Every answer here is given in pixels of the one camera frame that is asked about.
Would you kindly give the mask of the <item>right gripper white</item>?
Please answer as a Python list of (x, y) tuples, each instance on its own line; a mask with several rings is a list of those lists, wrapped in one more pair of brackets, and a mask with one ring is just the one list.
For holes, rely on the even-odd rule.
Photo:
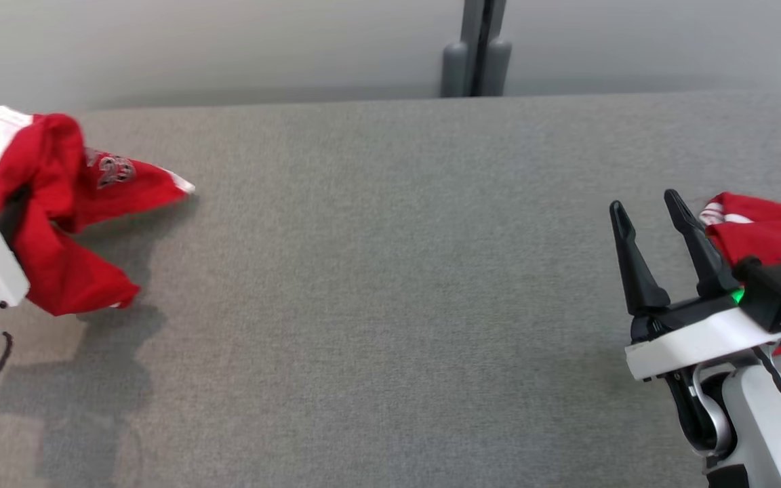
[(625, 348), (633, 377), (651, 379), (780, 342), (781, 329), (766, 330), (740, 308), (740, 292), (735, 291), (741, 288), (740, 282), (681, 195), (666, 189), (664, 204), (685, 241), (698, 278), (700, 298), (678, 304), (671, 304), (666, 290), (655, 281), (623, 204), (613, 201), (609, 207), (626, 308), (633, 316), (632, 343)]

